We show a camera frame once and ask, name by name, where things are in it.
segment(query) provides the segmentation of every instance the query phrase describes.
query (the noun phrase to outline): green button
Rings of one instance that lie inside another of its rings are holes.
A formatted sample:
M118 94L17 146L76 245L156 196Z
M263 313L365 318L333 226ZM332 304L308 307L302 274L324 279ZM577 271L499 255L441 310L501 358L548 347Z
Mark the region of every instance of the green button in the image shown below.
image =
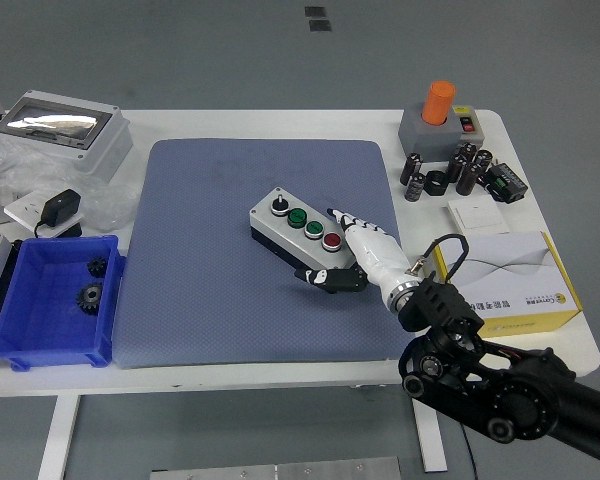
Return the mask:
M316 220L310 221L307 223L307 226L304 227L304 234L311 240L318 240L321 238L322 232L324 232L324 227Z
M292 228L302 228L307 223L307 212L301 208L293 208L287 216L287 223Z

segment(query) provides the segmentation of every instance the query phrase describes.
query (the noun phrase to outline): blue mat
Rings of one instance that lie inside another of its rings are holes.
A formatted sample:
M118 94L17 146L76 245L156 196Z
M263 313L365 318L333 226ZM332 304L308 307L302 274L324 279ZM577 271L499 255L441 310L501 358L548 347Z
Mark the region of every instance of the blue mat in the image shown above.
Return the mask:
M120 287L123 368L398 358L412 338L380 291L329 295L251 238L249 210L279 186L397 225L380 149L365 141L165 140L154 145Z

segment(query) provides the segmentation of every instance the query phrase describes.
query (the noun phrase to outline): white table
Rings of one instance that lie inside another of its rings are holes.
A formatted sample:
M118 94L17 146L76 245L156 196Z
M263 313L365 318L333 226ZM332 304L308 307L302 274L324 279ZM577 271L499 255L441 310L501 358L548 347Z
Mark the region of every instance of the white table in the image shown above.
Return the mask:
M134 145L113 177L112 184L130 184L140 188L151 147L163 139L370 140L380 146L384 158L401 244L409 259L414 261L432 239L456 231L446 209L450 199L460 198L455 192L448 192L443 197L423 194L416 203L406 202L403 198L404 186L398 180L405 161L397 135L401 110L138 110L123 113L131 122L129 128ZM493 152L500 162L506 162L529 184L501 118L487 110L480 110L477 114L486 138L484 148ZM432 167L435 164L425 165L423 170ZM523 200L501 205L500 208L511 231L548 232L531 189ZM132 228L128 225L111 232L118 235L123 254L128 249ZM30 232L18 224L0 226L0 232L9 240L30 236ZM84 234L98 235L100 232L85 229ZM523 349L551 346L580 376L590 373L600 364L600 353L582 313L555 332L500 337L497 341ZM40 478L61 478L80 395L397 383L400 383L400 377L394 361L207 365L136 370L122 370L115 364L104 369L75 365L33 368L27 373L12 372L7 362L0 361L0 396L58 395ZM426 421L435 419L430 412L419 417L421 420L426 418ZM426 452L423 451L423 454L426 463Z

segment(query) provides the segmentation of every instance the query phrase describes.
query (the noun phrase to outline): red button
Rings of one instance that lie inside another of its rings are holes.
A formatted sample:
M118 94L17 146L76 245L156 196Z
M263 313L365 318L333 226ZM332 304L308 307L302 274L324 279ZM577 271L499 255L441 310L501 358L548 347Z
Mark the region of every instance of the red button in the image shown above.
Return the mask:
M327 252L337 252L342 246L342 238L337 233L328 233L322 238L322 248Z

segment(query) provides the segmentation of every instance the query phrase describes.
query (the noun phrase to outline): table leg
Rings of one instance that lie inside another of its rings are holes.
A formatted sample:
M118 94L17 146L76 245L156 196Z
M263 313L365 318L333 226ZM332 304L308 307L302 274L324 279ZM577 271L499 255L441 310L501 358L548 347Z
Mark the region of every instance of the table leg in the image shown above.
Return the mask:
M38 480L62 480L80 395L59 395L42 456Z
M447 460L440 436L436 411L417 400L413 401L413 414L420 439L420 452L425 472L446 472Z

